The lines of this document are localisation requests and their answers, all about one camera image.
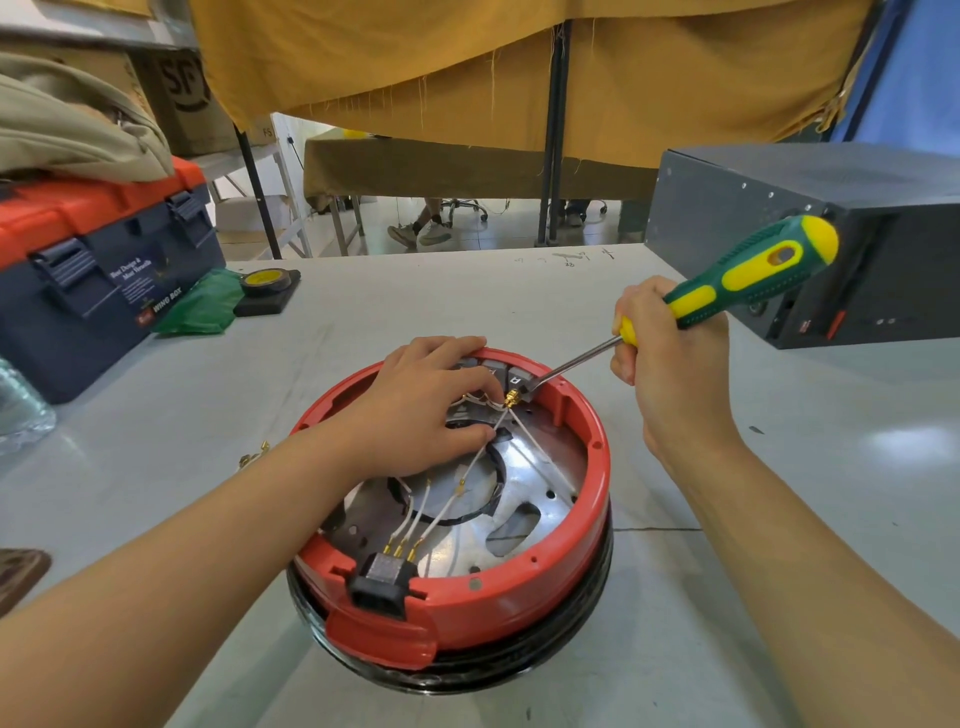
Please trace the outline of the person's right forearm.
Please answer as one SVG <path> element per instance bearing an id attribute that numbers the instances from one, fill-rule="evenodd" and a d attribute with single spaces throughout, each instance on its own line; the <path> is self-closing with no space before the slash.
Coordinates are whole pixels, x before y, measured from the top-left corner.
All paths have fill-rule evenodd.
<path id="1" fill-rule="evenodd" d="M 960 728 L 960 638 L 861 558 L 738 435 L 644 427 L 808 728 Z"/>

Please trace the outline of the red round cooker base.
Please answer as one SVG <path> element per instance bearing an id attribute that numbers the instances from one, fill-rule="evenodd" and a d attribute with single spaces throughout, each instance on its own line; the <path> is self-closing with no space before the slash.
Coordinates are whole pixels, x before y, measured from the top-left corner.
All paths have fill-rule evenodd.
<path id="1" fill-rule="evenodd" d="M 359 484 L 286 568 L 296 612 L 342 666 L 409 694 L 504 683 L 556 654 L 593 613 L 610 571 L 609 442 L 594 407 L 519 354 L 481 348 L 509 409 L 485 394 L 451 405 L 447 426 L 496 435 L 421 472 Z M 376 552 L 417 565 L 406 620 L 353 606 L 347 579 Z"/>

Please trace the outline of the yellow tape roll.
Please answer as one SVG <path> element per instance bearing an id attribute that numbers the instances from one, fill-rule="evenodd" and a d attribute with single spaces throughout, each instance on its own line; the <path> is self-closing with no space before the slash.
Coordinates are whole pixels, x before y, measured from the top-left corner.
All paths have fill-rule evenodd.
<path id="1" fill-rule="evenodd" d="M 266 268 L 245 274 L 241 289 L 246 297 L 263 298 L 281 294 L 293 285 L 293 271 L 282 268 Z"/>

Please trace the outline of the blue toolbox with orange lid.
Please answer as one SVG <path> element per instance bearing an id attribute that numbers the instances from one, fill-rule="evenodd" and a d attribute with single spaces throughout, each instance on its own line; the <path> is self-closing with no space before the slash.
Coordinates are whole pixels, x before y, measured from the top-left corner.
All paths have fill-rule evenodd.
<path id="1" fill-rule="evenodd" d="M 53 406 L 75 400 L 225 266 L 201 167 L 113 183 L 0 181 L 0 358 Z"/>

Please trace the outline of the table with olive cloth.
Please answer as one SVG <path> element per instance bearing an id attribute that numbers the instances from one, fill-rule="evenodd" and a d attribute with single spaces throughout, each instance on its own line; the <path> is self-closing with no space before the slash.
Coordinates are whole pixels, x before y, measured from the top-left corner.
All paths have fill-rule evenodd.
<path id="1" fill-rule="evenodd" d="M 303 196 L 537 199 L 544 186 L 542 151 L 517 151 L 402 138 L 346 138 L 335 128 L 309 138 L 303 153 Z M 560 199 L 649 200 L 657 168 L 565 157 Z"/>

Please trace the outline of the person's left forearm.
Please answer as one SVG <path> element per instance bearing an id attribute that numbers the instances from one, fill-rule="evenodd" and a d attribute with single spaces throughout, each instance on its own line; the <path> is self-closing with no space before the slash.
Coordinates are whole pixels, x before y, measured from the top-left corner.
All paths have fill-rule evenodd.
<path id="1" fill-rule="evenodd" d="M 0 728 L 162 726 L 334 505 L 424 454 L 302 431 L 0 619 Z"/>

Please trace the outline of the black metal pole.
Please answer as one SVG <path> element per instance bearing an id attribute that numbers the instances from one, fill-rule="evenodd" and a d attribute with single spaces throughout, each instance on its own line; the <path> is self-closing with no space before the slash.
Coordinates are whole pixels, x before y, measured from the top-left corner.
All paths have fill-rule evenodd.
<path id="1" fill-rule="evenodd" d="M 556 244 L 561 202 L 572 26 L 573 21 L 567 19 L 555 25 L 551 33 L 549 93 L 535 248 L 552 247 Z"/>

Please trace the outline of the black power socket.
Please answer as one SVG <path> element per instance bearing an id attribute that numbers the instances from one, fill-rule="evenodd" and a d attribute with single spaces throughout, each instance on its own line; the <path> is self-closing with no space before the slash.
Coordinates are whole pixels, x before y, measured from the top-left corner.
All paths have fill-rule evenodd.
<path id="1" fill-rule="evenodd" d="M 384 552 L 370 553 L 346 579 L 353 607 L 395 621 L 406 621 L 410 581 L 419 576 L 416 563 Z"/>

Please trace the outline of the brown cardboard box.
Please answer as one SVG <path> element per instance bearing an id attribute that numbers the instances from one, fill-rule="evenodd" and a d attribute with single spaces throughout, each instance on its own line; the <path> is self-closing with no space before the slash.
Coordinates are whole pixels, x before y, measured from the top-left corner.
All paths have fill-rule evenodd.
<path id="1" fill-rule="evenodd" d="M 197 51 L 138 50 L 129 59 L 175 156 L 192 159 L 239 148 L 234 122 L 214 97 Z"/>

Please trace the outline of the mustard yellow fabric curtain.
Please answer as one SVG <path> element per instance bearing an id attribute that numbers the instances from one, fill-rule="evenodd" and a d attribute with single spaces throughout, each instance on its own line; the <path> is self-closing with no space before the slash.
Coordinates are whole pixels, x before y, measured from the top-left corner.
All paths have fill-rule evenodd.
<path id="1" fill-rule="evenodd" d="M 563 152 L 782 140 L 843 105 L 873 0 L 189 0 L 239 127 L 268 113 L 406 140 L 544 151 L 571 20 Z"/>

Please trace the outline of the clear plastic bottle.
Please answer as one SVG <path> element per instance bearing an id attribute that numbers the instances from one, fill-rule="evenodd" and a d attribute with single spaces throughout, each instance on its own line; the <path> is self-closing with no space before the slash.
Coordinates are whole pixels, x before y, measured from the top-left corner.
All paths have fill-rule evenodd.
<path id="1" fill-rule="evenodd" d="M 42 441 L 57 424 L 52 405 L 24 374 L 0 356 L 0 456 Z"/>

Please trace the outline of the person's right hand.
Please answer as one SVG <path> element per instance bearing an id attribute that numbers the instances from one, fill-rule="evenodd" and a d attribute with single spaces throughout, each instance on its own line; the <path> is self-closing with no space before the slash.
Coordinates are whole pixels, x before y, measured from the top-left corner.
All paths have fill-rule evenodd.
<path id="1" fill-rule="evenodd" d="M 664 298 L 676 282 L 655 275 L 624 289 L 613 332 L 630 322 L 637 349 L 633 392 L 648 449 L 668 471 L 743 445 L 730 400 L 729 318 L 681 330 Z"/>

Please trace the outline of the person's left hand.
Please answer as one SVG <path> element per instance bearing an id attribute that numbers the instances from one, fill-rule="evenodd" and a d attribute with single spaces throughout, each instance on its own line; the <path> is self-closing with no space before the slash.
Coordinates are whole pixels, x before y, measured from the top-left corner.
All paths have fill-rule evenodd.
<path id="1" fill-rule="evenodd" d="M 486 344 L 476 335 L 417 337 L 386 357 L 374 382 L 344 411 L 359 478 L 411 476 L 461 457 L 439 456 L 450 407 L 477 392 L 496 404 L 504 399 L 489 369 L 459 366 Z"/>

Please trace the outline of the blue fabric sheet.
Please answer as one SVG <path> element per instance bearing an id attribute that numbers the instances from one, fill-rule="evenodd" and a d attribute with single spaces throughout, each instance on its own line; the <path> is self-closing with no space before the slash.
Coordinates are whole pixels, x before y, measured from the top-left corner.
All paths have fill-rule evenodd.
<path id="1" fill-rule="evenodd" d="M 870 42 L 831 142 L 960 159 L 960 0 L 879 0 Z"/>

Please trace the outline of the green yellow handled screwdriver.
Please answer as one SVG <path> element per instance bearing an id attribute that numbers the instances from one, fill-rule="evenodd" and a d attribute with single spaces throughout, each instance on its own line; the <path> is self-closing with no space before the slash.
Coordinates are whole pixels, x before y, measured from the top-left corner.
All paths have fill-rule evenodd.
<path id="1" fill-rule="evenodd" d="M 839 230 L 827 219 L 789 216 L 752 233 L 663 300 L 685 331 L 736 306 L 767 302 L 797 288 L 833 264 L 840 245 Z"/>

